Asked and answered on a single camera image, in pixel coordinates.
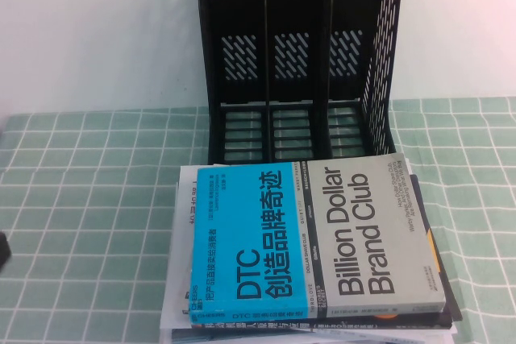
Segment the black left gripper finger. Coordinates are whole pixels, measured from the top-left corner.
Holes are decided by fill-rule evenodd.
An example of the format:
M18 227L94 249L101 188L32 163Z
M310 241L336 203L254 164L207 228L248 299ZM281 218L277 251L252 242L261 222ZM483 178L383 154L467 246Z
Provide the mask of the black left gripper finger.
M0 267L4 267L11 257L11 248L7 236L0 232Z

